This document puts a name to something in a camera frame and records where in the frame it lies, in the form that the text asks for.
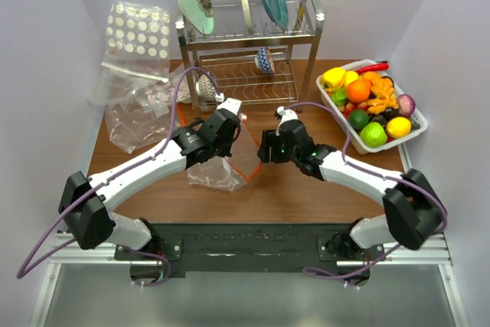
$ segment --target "patterned cup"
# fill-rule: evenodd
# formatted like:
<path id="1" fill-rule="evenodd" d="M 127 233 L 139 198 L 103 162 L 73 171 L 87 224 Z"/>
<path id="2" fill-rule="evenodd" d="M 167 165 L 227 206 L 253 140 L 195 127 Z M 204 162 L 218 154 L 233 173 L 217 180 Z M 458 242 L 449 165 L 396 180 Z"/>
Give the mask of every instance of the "patterned cup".
<path id="1" fill-rule="evenodd" d="M 274 74 L 273 56 L 268 47 L 261 47 L 255 57 L 255 65 L 265 74 Z"/>
<path id="2" fill-rule="evenodd" d="M 206 99 L 206 101 L 216 101 L 216 90 L 213 84 L 204 74 L 196 84 L 196 94 Z"/>

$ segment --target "purple onion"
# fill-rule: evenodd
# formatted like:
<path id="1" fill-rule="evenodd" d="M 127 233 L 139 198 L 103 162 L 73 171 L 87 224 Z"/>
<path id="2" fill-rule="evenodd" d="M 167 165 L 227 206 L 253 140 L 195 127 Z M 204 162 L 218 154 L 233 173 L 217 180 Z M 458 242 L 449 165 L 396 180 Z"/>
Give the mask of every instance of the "purple onion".
<path id="1" fill-rule="evenodd" d="M 397 97 L 397 103 L 399 106 L 398 113 L 400 116 L 408 118 L 415 111 L 415 100 L 411 95 L 399 95 Z"/>

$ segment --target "wooden table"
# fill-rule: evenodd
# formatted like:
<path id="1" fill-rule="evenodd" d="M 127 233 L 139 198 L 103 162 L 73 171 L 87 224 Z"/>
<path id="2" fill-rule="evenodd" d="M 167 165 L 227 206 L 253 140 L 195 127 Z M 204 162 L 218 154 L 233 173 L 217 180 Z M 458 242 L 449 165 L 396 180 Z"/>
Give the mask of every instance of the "wooden table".
<path id="1" fill-rule="evenodd" d="M 307 60 L 294 60 L 296 80 L 304 74 Z M 350 60 L 317 60 L 313 68 L 316 78 L 325 70 Z M 309 87 L 308 101 L 320 102 L 315 81 Z M 278 121 L 273 113 L 277 104 L 244 105 L 252 135 L 260 141 L 263 129 L 275 129 Z M 193 120 L 190 105 L 183 108 L 188 123 Z M 324 110 L 307 107 L 300 115 L 309 135 L 316 143 L 341 149 L 345 134 Z M 89 173 L 102 172 L 139 155 L 147 148 L 127 155 L 110 141 L 103 123 L 100 127 Z M 397 148 L 377 154 L 359 155 L 352 145 L 348 155 L 372 165 L 402 171 Z M 186 172 L 162 179 L 132 196 L 117 209 L 121 215 L 144 217 L 150 222 L 188 223 L 338 223 L 358 217 L 372 217 L 383 208 L 343 186 L 319 181 L 303 175 L 294 164 L 263 165 L 255 179 L 237 191 L 217 191 L 189 185 Z"/>

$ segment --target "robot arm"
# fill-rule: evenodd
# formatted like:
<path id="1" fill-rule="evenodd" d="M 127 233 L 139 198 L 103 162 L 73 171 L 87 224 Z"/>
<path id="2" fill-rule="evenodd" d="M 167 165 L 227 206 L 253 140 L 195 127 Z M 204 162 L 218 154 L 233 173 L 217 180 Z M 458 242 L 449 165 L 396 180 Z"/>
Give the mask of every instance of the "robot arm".
<path id="1" fill-rule="evenodd" d="M 263 131 L 258 152 L 262 162 L 292 161 L 305 175 L 347 186 L 384 206 L 384 215 L 357 219 L 344 233 L 333 237 L 326 244 L 331 252 L 353 258 L 374 245 L 393 241 L 417 250 L 438 228 L 442 218 L 432 202 L 398 181 L 388 179 L 410 181 L 437 198 L 421 172 L 414 169 L 406 174 L 392 172 L 346 157 L 352 164 L 349 165 L 342 152 L 334 147 L 315 144 L 294 111 L 280 107 L 276 117 L 281 119 L 277 129 Z"/>
<path id="2" fill-rule="evenodd" d="M 230 156 L 231 144 L 239 134 L 240 106 L 239 100 L 227 99 L 207 121 L 198 122 L 202 123 L 198 130 L 194 130 L 197 124 L 176 129 L 160 154 L 163 141 L 140 156 L 89 178 L 81 172 L 71 175 L 61 198 L 60 213 L 90 189 L 105 184 L 64 218 L 80 248 L 93 249 L 108 242 L 158 253 L 162 245 L 148 221 L 123 217 L 114 211 L 127 198 L 165 176 L 216 155 Z"/>

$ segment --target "fruit basket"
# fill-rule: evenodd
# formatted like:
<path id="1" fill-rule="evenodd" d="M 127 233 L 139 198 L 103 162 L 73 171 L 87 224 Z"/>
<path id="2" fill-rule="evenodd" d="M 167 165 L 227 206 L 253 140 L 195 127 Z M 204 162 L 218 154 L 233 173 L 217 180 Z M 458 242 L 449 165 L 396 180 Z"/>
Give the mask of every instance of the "fruit basket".
<path id="1" fill-rule="evenodd" d="M 365 59 L 361 61 L 356 61 L 354 63 L 346 64 L 343 67 L 341 67 L 344 70 L 359 70 L 362 67 L 367 67 L 370 65 L 376 64 L 375 61 Z M 378 74 L 380 74 L 382 77 L 389 77 L 387 73 L 383 71 L 378 71 Z M 362 155 L 365 155 L 366 153 L 375 153 L 379 151 L 384 151 L 385 149 L 391 149 L 392 147 L 398 146 L 414 137 L 417 137 L 419 134 L 425 132 L 427 130 L 428 124 L 426 118 L 422 115 L 422 113 L 415 108 L 415 110 L 411 113 L 410 115 L 410 120 L 415 122 L 420 126 L 419 129 L 416 130 L 411 130 L 408 134 L 401 138 L 393 139 L 392 141 L 388 141 L 384 143 L 381 146 L 378 147 L 369 147 L 367 146 L 361 137 L 359 136 L 358 132 L 351 126 L 349 121 L 345 118 L 344 114 L 341 112 L 341 110 L 337 107 L 333 99 L 328 95 L 328 93 L 324 90 L 322 86 L 322 76 L 318 76 L 316 79 L 316 86 L 320 90 L 320 94 L 322 95 L 322 102 L 325 106 L 332 108 L 335 113 L 338 116 L 337 122 L 339 124 L 344 124 L 345 127 L 349 130 L 351 134 L 351 143 L 352 145 L 357 149 L 359 153 Z M 394 92 L 396 96 L 402 95 L 403 91 L 394 83 Z"/>

